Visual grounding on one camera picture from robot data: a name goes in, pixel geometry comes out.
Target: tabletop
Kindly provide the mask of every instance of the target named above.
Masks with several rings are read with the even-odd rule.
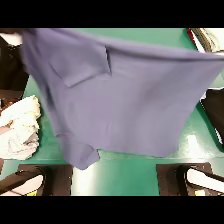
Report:
[[[195,49],[186,28],[79,28],[86,32],[120,39]],[[224,75],[220,74],[211,87],[223,87]],[[32,77],[29,78],[24,97],[40,91]],[[38,151],[26,161],[6,160],[0,179],[15,172],[19,164],[64,164],[63,154],[54,137],[44,109],[41,109]],[[99,150],[100,160],[88,169],[74,168],[72,195],[159,195],[156,164],[210,162],[213,172],[224,176],[224,153],[215,131],[200,104],[189,116],[180,139],[179,150],[169,157],[158,159],[106,152]]]

